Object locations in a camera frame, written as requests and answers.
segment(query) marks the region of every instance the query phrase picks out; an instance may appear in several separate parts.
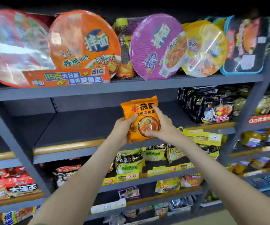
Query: hand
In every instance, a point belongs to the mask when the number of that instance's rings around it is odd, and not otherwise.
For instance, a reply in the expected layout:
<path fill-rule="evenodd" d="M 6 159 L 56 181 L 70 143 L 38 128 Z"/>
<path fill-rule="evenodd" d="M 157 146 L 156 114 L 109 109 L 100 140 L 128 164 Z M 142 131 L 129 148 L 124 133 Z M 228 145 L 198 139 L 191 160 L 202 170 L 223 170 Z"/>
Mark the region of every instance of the hand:
<path fill-rule="evenodd" d="M 127 133 L 129 131 L 130 125 L 133 121 L 136 120 L 137 117 L 137 114 L 134 114 L 129 119 L 125 119 L 124 117 L 122 117 L 115 122 L 113 130 L 111 131 L 108 138 L 117 143 L 119 148 L 121 148 L 128 142 Z"/>
<path fill-rule="evenodd" d="M 174 139 L 178 136 L 183 136 L 183 134 L 178 131 L 178 129 L 172 124 L 170 118 L 164 115 L 158 107 L 153 105 L 153 108 L 159 117 L 161 129 L 159 131 L 147 130 L 145 135 L 157 137 L 166 143 L 174 144 Z"/>

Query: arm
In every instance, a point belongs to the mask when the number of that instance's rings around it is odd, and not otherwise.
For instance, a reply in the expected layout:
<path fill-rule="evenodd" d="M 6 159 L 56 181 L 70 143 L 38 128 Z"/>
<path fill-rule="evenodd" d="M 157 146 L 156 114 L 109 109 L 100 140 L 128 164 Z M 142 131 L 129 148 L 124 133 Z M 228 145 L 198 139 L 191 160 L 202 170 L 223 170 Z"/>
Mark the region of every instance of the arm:
<path fill-rule="evenodd" d="M 40 207 L 29 225 L 81 225 L 137 115 L 116 121 L 111 134 L 90 159 Z"/>
<path fill-rule="evenodd" d="M 154 109 L 160 119 L 161 130 L 145 132 L 147 136 L 157 137 L 182 150 L 224 203 L 237 224 L 270 224 L 270 198 L 205 154 L 196 143 L 180 133 L 159 108 Z"/>

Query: left hand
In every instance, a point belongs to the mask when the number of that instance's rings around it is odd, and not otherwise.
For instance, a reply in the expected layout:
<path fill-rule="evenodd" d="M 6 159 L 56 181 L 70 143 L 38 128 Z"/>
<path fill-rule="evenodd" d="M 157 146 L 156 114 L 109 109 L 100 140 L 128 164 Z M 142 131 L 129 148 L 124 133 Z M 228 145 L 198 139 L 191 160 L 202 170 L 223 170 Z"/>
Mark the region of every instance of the left hand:
<path fill-rule="evenodd" d="M 128 142 L 127 133 L 129 131 L 130 125 L 133 121 L 136 120 L 137 117 L 138 115 L 134 114 L 129 119 L 125 119 L 124 117 L 122 117 L 115 122 L 113 130 L 111 131 L 108 138 L 117 143 L 119 148 L 121 148 Z"/>

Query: orange noodle packet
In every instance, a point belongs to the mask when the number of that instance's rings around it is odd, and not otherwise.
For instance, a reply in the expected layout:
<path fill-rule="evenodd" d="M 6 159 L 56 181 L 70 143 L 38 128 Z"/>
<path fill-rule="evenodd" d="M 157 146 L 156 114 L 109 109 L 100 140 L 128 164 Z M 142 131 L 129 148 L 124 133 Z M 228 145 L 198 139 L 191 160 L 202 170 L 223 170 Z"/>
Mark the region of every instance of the orange noodle packet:
<path fill-rule="evenodd" d="M 159 131 L 160 121 L 152 105 L 158 106 L 157 96 L 147 99 L 132 100 L 120 104 L 124 109 L 125 118 L 128 119 L 137 113 L 137 119 L 132 122 L 128 132 L 128 141 L 130 143 L 139 142 L 152 137 L 145 135 L 146 130 Z"/>

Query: forearm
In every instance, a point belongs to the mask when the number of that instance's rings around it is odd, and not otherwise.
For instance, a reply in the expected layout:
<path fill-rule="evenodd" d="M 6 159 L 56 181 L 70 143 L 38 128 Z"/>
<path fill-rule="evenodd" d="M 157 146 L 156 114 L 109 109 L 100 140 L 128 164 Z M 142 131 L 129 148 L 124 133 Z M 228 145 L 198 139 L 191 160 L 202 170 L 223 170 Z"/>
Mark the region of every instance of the forearm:
<path fill-rule="evenodd" d="M 108 137 L 92 157 L 40 207 L 29 225 L 81 225 L 118 151 Z"/>
<path fill-rule="evenodd" d="M 270 199 L 227 171 L 185 136 L 173 136 L 181 149 L 223 201 L 238 224 L 270 224 Z"/>

